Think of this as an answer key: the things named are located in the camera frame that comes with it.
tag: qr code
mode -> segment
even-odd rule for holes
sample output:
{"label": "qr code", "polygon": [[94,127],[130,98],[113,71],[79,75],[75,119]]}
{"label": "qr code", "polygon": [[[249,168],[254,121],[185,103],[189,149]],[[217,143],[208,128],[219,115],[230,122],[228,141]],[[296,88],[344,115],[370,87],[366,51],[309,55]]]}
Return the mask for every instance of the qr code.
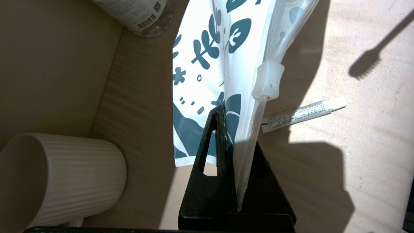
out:
{"label": "qr code", "polygon": [[154,10],[158,12],[160,8],[161,8],[161,4],[157,1],[154,5]]}

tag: white ceramic mug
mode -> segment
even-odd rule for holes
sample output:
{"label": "white ceramic mug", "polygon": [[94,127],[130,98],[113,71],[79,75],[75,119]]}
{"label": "white ceramic mug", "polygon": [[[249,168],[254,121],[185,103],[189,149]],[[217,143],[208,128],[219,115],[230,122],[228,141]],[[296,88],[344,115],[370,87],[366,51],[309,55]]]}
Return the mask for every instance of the white ceramic mug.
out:
{"label": "white ceramic mug", "polygon": [[23,133],[0,152],[0,232],[53,226],[103,212],[120,198],[127,172],[112,143]]}

